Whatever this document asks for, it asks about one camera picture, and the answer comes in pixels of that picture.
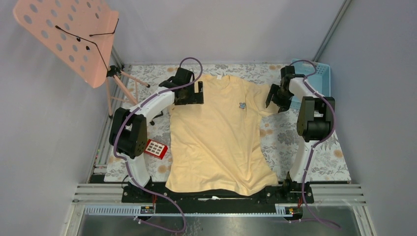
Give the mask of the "yellow shirt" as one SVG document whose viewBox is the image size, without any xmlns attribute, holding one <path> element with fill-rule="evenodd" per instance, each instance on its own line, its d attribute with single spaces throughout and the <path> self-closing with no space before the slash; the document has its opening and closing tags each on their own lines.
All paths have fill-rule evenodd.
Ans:
<svg viewBox="0 0 417 236">
<path fill-rule="evenodd" d="M 204 104 L 172 106 L 173 162 L 166 187 L 189 193 L 224 189 L 252 195 L 278 182 L 262 151 L 262 118 L 276 114 L 266 108 L 270 85 L 242 78 L 203 75 Z M 246 109 L 239 108 L 246 103 Z"/>
</svg>

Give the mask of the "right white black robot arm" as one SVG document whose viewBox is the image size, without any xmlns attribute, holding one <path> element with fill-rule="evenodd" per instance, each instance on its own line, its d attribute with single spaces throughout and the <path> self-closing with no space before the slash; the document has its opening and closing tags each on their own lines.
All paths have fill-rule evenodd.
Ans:
<svg viewBox="0 0 417 236">
<path fill-rule="evenodd" d="M 296 159 L 283 180 L 280 194 L 293 203 L 307 191 L 307 179 L 314 150 L 330 138 L 335 128 L 335 99 L 324 96 L 308 82 L 308 75 L 297 74 L 293 65 L 280 70 L 280 83 L 271 85 L 265 104 L 274 103 L 279 112 L 289 110 L 293 97 L 300 102 L 296 130 L 300 137 Z"/>
</svg>

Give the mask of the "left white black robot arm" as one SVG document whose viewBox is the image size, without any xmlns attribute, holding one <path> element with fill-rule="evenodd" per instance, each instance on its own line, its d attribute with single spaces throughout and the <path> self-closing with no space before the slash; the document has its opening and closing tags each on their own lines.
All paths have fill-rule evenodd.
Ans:
<svg viewBox="0 0 417 236">
<path fill-rule="evenodd" d="M 178 68 L 176 74 L 161 82 L 156 91 L 141 103 L 129 108 L 118 108 L 113 116 L 109 143 L 114 157 L 124 161 L 129 182 L 135 186 L 134 196 L 140 202 L 152 197 L 151 180 L 144 153 L 148 143 L 148 125 L 171 105 L 204 103 L 204 85 L 199 76 Z"/>
</svg>

